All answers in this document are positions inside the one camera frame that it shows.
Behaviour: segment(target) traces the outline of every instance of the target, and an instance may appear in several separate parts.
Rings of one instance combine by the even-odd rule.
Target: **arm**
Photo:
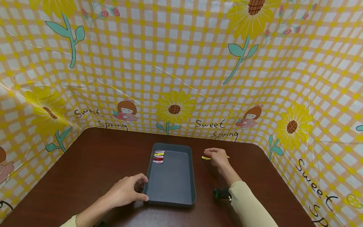
[[[218,168],[219,173],[227,181],[230,187],[229,193],[232,195],[231,205],[244,227],[278,227],[247,184],[229,164],[225,150],[209,148],[204,151],[204,154],[212,158],[212,165]]]
[[[104,196],[77,216],[73,216],[61,227],[93,227],[108,211],[115,207],[125,206],[137,200],[148,201],[147,195],[136,192],[147,182],[147,177],[142,173],[119,180]]]

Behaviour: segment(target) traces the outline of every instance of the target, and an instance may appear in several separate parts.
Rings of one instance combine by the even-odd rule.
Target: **green stem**
[[[271,160],[271,158],[272,158],[272,150],[270,149],[270,155],[269,155],[269,160]]]
[[[300,6],[304,3],[304,2],[306,2],[306,0],[304,0],[302,3],[300,3],[300,5],[299,5],[299,7],[297,8],[297,9],[299,9],[300,8]],[[278,26],[278,29],[277,30],[279,30],[279,29],[281,29],[281,28],[283,28],[284,26],[286,26],[286,25],[288,25],[288,24],[285,24],[285,22],[291,17],[291,15],[296,11],[295,10],[295,4],[294,4],[294,10],[291,12],[291,14],[287,17],[287,19],[285,19],[281,24],[279,24],[279,26]],[[266,44],[272,39],[272,38],[274,38],[275,36],[271,36],[270,37],[270,39],[269,40],[267,40],[266,41]]]
[[[271,148],[271,150],[273,150],[275,147],[276,147],[276,145],[278,144],[278,142],[280,141],[280,139],[277,139],[276,141],[275,141],[275,143],[273,144],[273,146],[272,146],[272,148]]]
[[[100,3],[98,3],[98,4],[95,4],[94,6],[93,6],[93,9],[95,9],[97,6],[99,6],[99,5],[101,5]]]
[[[57,139],[57,141],[58,141],[58,143],[59,143],[59,147],[57,147],[57,148],[61,148],[63,152],[66,152],[66,148],[64,147],[63,142],[62,142],[62,141],[60,141],[60,138],[59,138],[59,131],[58,131],[58,130],[57,130],[57,132],[56,132],[56,139]]]
[[[245,40],[245,45],[243,46],[243,54],[241,56],[241,58],[243,58],[243,56],[245,55],[246,53],[246,50],[247,50],[247,47],[248,47],[248,44],[249,44],[249,41],[250,41],[250,38],[249,38],[249,35],[246,37],[246,40]]]
[[[232,79],[233,75],[236,73],[238,66],[243,62],[243,60],[241,60],[242,57],[240,57],[240,59],[238,60],[236,66],[234,67],[233,71],[231,72],[231,74],[229,75],[229,77],[223,82],[223,85],[226,85],[230,79]]]
[[[166,131],[167,135],[170,135],[169,134],[169,125],[170,125],[170,121],[168,123],[166,123],[166,127],[165,127],[165,131]]]
[[[64,13],[62,13],[62,17],[63,17],[64,23],[66,24],[66,28],[70,34],[69,41],[70,41],[70,45],[71,45],[71,49],[72,49],[72,60],[70,62],[69,67],[72,69],[72,68],[74,68],[74,65],[76,64],[76,43],[73,40],[73,34],[72,34],[72,30],[71,30],[68,18],[64,15]]]
[[[110,8],[110,7],[107,7],[107,6],[105,6],[105,5],[103,5],[105,8],[107,8],[107,9],[109,9],[110,11],[112,11],[112,9]]]

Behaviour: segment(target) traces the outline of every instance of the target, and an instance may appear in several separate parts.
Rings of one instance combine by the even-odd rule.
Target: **plastic sheet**
[[[103,127],[254,143],[317,226],[362,226],[362,12],[1,1],[0,220],[83,130]]]

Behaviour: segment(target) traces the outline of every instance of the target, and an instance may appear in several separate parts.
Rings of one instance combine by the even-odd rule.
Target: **wooden table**
[[[223,178],[201,157],[205,148],[224,148],[230,163],[279,227],[314,227],[295,196],[256,145],[209,139],[90,128],[40,180],[1,227],[58,227],[102,196],[119,179],[146,175],[157,142],[187,145],[193,151],[197,200],[192,208],[152,206],[136,202],[111,211],[108,227],[241,226],[228,201],[216,200]]]

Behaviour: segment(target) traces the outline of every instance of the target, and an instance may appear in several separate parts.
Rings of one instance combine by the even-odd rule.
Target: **plastic tray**
[[[153,162],[154,152],[164,150],[164,162]],[[188,146],[156,143],[147,171],[149,182],[144,193],[148,203],[176,207],[190,207],[195,203],[196,193],[192,161],[192,149]]]

